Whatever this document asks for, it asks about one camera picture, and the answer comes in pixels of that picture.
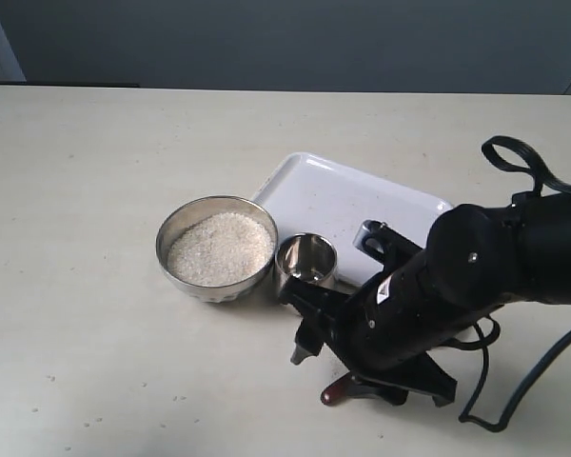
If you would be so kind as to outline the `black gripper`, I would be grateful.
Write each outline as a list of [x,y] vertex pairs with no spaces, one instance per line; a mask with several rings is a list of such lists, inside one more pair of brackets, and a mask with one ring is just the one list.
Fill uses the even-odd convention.
[[500,255],[492,248],[388,251],[384,268],[347,294],[288,278],[278,294],[302,316],[293,365],[328,346],[351,371],[349,397],[403,405],[409,392],[452,404],[457,381],[428,354],[497,305]]

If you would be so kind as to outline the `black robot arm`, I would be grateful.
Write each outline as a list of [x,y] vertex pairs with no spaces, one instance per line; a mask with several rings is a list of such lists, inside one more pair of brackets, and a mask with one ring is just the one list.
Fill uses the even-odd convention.
[[459,205],[434,222],[423,246],[367,220],[355,245],[382,265],[356,292],[294,277],[280,292],[302,315],[292,362],[330,348],[353,376],[352,396],[400,405],[417,392],[448,405],[457,384],[433,348],[508,303],[571,305],[571,194]]

